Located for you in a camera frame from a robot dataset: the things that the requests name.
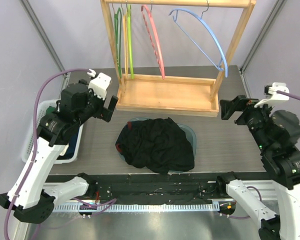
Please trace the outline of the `navy maroon-trim tank top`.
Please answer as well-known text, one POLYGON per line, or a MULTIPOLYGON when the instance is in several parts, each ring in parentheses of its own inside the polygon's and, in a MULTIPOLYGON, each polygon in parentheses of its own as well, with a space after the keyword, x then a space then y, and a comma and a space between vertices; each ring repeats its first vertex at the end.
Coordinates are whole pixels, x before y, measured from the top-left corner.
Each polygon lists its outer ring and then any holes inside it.
POLYGON ((130 135, 132 129, 133 129, 133 124, 131 121, 128 121, 127 124, 121 130, 121 132, 115 142, 115 148, 121 155, 124 152, 124 146, 127 145, 128 136, 130 135))

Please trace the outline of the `light blue hanger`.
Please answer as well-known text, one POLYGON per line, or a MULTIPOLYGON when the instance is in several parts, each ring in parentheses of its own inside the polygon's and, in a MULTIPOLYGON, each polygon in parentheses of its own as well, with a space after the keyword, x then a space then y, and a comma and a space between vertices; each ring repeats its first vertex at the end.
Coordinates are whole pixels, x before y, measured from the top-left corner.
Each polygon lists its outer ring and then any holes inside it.
POLYGON ((219 71, 219 72, 223 72, 225 74, 225 77, 227 78, 229 75, 229 66, 228 66, 228 62, 226 60, 226 55, 216 37, 216 35, 214 34, 213 30, 209 27, 209 25, 203 20, 203 15, 205 12, 207 12, 210 8, 210 4, 207 1, 207 9, 202 11, 201 15, 197 15, 196 13, 194 13, 192 10, 189 10, 187 8, 174 8, 172 9, 168 16, 172 16, 172 20, 173 22, 179 27, 179 29, 191 40, 191 42, 199 49, 199 51, 210 61, 210 63, 219 71), (184 12, 189 14, 190 16, 194 17, 209 33, 209 35, 211 36, 212 40, 214 41, 214 44, 216 46, 216 48, 218 49, 218 52, 220 54, 220 60, 218 62, 218 64, 216 64, 209 56, 208 54, 199 46, 199 44, 185 31, 185 29, 178 23, 178 16, 179 16, 179 12, 184 12))

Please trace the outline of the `green hanger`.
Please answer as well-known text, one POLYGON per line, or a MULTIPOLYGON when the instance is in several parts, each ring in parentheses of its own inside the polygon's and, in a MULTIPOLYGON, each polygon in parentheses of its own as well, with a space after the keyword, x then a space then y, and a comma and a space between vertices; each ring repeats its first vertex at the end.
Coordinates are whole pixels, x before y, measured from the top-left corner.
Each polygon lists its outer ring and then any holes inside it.
POLYGON ((122 67, 121 67, 121 43, 122 43, 122 9, 119 7, 115 10, 113 4, 114 13, 114 36, 115 36, 115 50, 116 50, 116 65, 118 69, 119 78, 122 77, 122 67))

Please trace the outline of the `neon yellow hanger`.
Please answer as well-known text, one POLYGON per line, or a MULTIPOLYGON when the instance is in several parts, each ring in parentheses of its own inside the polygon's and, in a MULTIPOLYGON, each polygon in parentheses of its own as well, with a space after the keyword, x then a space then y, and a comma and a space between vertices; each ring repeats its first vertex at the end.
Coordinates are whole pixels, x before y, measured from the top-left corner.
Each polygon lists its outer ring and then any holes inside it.
POLYGON ((126 24, 127 24, 127 42, 128 42, 128 59, 130 78, 134 79, 134 66, 133 66, 133 49, 132 49, 132 7, 130 4, 126 5, 126 24))

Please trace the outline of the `pink hanger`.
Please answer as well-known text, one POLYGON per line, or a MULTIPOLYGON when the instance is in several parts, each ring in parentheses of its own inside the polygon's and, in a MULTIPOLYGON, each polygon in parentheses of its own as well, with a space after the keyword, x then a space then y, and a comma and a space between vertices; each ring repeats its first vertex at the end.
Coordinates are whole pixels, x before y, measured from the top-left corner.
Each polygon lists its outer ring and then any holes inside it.
POLYGON ((145 4, 141 5, 140 11, 159 67, 161 78, 164 80, 166 77, 164 60, 163 60, 163 55, 162 55, 162 50, 160 45, 160 39, 157 32, 156 24, 152 16, 152 12, 145 4))

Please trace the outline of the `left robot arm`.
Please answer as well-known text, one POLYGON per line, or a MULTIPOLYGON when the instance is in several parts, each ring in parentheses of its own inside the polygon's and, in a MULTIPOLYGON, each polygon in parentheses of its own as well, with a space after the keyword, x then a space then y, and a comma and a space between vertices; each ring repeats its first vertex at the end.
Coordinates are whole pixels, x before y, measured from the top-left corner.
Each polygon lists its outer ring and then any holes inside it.
POLYGON ((104 106, 109 85, 105 80, 70 84, 61 92, 55 110, 41 118, 21 175, 9 192, 0 194, 0 206, 11 208, 20 222, 41 224, 54 207, 75 197, 90 200, 96 195, 96 181, 85 173, 56 187, 44 187, 44 183, 59 155, 89 118, 111 120, 118 98, 112 96, 109 106, 104 106))

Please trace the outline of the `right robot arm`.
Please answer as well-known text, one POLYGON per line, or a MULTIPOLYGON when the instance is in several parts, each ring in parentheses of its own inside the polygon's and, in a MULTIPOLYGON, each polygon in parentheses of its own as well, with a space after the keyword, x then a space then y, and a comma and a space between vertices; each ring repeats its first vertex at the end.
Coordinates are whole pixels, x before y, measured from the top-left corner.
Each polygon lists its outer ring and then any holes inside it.
POLYGON ((238 95, 220 100, 221 119, 235 112, 235 124, 246 126, 255 140, 261 162, 273 182, 279 213, 269 210, 257 199, 235 173, 216 179, 216 193, 233 198, 253 220, 262 240, 300 240, 300 138, 298 117, 286 110, 273 110, 272 98, 258 100, 238 95))

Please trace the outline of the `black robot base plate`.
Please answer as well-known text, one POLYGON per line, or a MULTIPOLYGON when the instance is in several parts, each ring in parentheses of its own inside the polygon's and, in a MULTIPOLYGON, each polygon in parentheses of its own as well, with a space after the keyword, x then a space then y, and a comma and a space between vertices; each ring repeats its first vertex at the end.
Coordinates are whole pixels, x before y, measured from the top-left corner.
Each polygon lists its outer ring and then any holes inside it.
POLYGON ((90 175, 92 189, 76 193, 81 200, 121 205, 187 205, 227 199, 226 179, 233 173, 154 173, 90 175))

